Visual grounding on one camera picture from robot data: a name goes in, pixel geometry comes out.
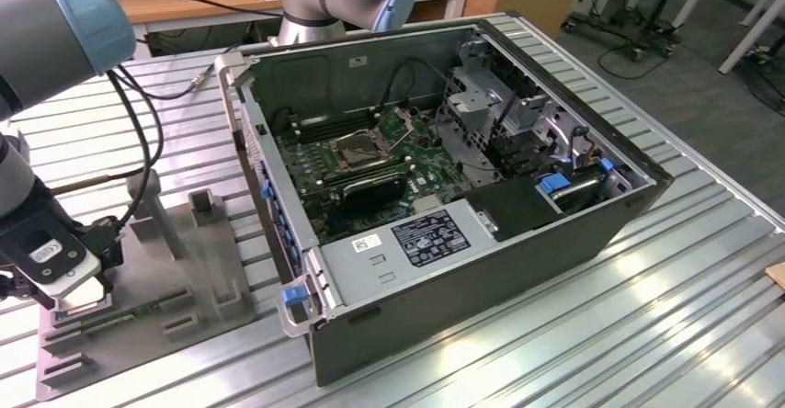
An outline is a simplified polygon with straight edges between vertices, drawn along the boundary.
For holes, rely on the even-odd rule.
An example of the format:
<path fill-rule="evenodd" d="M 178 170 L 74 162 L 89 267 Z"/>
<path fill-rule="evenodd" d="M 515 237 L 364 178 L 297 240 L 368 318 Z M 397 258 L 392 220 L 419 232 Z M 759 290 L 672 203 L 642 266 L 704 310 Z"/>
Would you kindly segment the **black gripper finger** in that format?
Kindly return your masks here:
<path fill-rule="evenodd" d="M 100 270 L 94 276 L 97 283 L 102 287 L 102 294 L 108 296 L 113 291 L 113 283 L 106 277 L 106 272 L 124 264 L 122 247 L 118 238 L 109 240 L 98 238 L 90 243 L 90 251 L 97 256 Z"/>
<path fill-rule="evenodd" d="M 3 300 L 7 297 L 34 300 L 43 309 L 53 309 L 53 299 L 42 293 L 37 285 L 13 267 L 1 268 L 0 299 Z"/>

